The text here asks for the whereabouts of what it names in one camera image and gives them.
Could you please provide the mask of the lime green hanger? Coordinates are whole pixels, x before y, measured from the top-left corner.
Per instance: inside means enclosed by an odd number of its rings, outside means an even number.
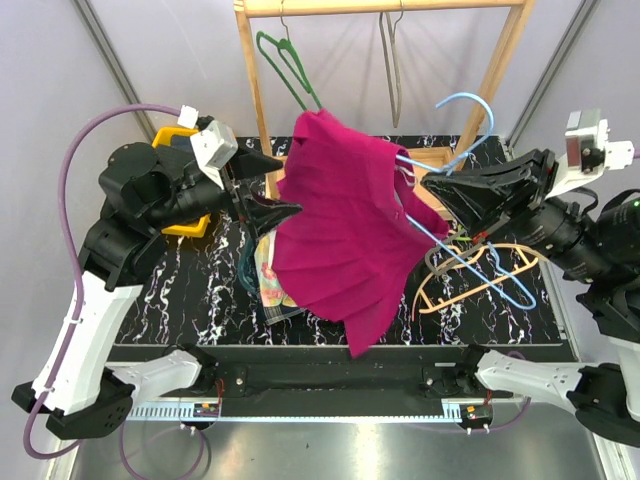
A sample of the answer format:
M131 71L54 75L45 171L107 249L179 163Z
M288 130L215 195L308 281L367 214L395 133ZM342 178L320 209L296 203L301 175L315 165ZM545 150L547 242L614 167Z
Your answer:
M449 231L449 237L452 242L460 242L460 243L473 242L473 238L468 234L468 232L461 225L458 225L455 228L452 228Z

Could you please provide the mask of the floral pastel garment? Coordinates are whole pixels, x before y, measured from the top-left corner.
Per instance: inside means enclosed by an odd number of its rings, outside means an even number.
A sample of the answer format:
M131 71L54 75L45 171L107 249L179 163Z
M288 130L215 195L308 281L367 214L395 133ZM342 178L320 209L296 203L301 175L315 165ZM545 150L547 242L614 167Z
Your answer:
M267 308L296 308L297 305L281 287L277 275L273 270L275 238L275 230L263 236L259 240L254 253L260 299L262 305Z

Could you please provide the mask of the magenta skirt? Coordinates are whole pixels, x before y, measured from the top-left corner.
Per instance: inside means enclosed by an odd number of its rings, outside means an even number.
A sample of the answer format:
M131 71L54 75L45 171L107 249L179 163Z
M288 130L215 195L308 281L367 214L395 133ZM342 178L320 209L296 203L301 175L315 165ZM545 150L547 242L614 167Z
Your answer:
M407 155L307 111L278 183L281 200L302 210L278 227L272 269L298 306L344 325L354 357L387 332L409 274L449 231L415 194Z

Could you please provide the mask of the navy plaid skirt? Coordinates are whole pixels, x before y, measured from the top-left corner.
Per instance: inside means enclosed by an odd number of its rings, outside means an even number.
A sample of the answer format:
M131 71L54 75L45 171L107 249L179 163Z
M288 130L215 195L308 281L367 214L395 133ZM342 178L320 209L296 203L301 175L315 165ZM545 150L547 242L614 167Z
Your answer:
M303 313L304 308L299 307L291 301L284 301L278 305L262 307L265 323L269 326L289 319L295 315Z

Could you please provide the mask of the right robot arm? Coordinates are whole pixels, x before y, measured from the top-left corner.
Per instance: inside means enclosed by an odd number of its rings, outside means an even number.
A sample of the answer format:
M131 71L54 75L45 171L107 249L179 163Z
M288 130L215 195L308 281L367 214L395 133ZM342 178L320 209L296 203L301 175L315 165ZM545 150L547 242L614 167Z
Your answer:
M611 152L583 161L534 149L503 164L451 174L428 173L420 184L473 236L489 244L510 236L587 286L578 302L616 349L615 363L553 366L471 345L445 377L476 396L503 391L557 406L589 431L639 444L639 192L623 191L596 220L563 193L583 192L607 170Z

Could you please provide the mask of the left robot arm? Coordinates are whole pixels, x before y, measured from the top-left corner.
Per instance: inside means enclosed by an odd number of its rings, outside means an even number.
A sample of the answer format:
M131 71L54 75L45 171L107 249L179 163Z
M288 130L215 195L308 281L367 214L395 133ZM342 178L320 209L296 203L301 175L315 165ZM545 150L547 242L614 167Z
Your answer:
M129 368L109 368L107 360L166 252L163 230L223 211L260 238L300 211L249 186L282 167L281 160L239 147L215 182L179 147L136 142L115 150L98 179L105 195L99 220L75 251L80 282L63 328L47 365L14 389L13 402L45 415L57 438L77 441L110 435L135 407L162 395L203 396L216 388L216 359L192 344Z

